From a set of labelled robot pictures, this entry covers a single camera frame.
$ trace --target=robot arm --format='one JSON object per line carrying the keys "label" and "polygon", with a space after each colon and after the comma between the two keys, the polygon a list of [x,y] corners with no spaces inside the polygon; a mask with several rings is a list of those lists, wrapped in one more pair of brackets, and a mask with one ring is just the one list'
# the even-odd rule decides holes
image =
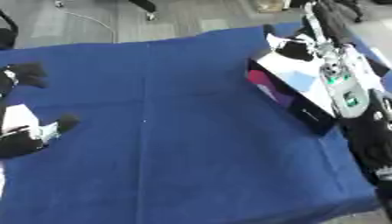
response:
{"label": "robot arm", "polygon": [[[303,28],[297,36],[281,38],[284,45],[271,45],[271,50],[296,60],[308,53],[324,61],[319,75],[332,99],[338,125],[392,220],[392,95],[355,49],[333,1],[308,2],[304,10]],[[269,42],[274,39],[271,26],[264,26],[264,35]],[[292,51],[287,43],[297,44],[300,35],[308,37],[302,38],[306,47]]]}
{"label": "robot arm", "polygon": [[4,98],[17,85],[45,88],[46,77],[40,64],[24,63],[0,68],[0,97]]}
{"label": "robot arm", "polygon": [[7,95],[16,86],[45,88],[42,80],[45,76],[36,63],[0,68],[0,159],[40,151],[79,122],[74,115],[63,115],[55,122],[40,126],[39,119],[25,105],[9,107],[6,104]]}

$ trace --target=cable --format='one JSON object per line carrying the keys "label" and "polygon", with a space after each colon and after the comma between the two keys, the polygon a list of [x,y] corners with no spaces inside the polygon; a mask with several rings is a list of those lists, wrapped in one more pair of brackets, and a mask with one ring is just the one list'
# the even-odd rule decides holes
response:
{"label": "cable", "polygon": [[92,20],[92,21],[98,23],[99,25],[101,25],[101,26],[107,28],[107,29],[111,32],[111,34],[112,34],[112,43],[113,43],[113,44],[117,43],[116,32],[115,32],[109,25],[104,24],[103,22],[99,21],[99,20],[96,19],[96,18],[88,17],[88,16],[83,16],[83,15],[80,15],[80,14],[76,14],[76,13],[70,12],[70,11],[64,9],[64,8],[58,8],[58,7],[56,7],[56,9],[59,10],[59,11],[62,11],[62,12],[64,12],[64,13],[66,13],[66,14],[69,14],[69,15],[72,15],[72,16],[76,16],[76,17],[78,17],[78,18],[86,18],[86,19]]}

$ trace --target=floor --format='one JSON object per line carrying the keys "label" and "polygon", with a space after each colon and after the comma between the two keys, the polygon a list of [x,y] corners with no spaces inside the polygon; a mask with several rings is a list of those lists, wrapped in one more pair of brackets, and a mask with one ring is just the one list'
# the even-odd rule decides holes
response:
{"label": "floor", "polygon": [[[360,0],[365,9],[366,22],[353,24],[350,12],[347,13],[347,21],[351,29],[383,57],[385,63],[390,64],[392,5],[380,6],[369,1]],[[65,3],[66,8],[58,10],[53,7],[53,0],[2,0],[0,8],[20,25],[17,48],[170,39],[211,30],[297,21],[300,18],[299,10],[257,13],[255,0],[159,0],[156,1],[158,19],[152,22],[146,22],[144,12],[127,0],[65,0]],[[104,24],[69,13],[97,19]],[[326,222],[354,223],[388,222],[382,211]]]}

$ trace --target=blue tablecloth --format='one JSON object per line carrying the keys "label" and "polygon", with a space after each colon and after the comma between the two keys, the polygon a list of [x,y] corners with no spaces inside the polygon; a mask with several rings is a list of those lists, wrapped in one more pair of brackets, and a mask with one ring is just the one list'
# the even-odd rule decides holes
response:
{"label": "blue tablecloth", "polygon": [[253,27],[0,52],[0,65],[40,61],[49,73],[48,89],[19,87],[11,103],[44,123],[82,120],[6,162],[0,222],[304,224],[375,208],[336,129],[314,136],[244,79],[265,47]]}

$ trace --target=box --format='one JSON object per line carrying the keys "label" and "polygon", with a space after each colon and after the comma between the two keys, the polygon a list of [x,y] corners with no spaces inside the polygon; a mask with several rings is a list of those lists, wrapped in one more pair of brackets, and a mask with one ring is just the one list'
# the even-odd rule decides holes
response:
{"label": "box", "polygon": [[[367,58],[380,79],[389,69]],[[313,133],[323,136],[336,123],[332,100],[319,76],[321,59],[289,59],[276,52],[249,60],[248,79],[273,101],[287,109]]]}

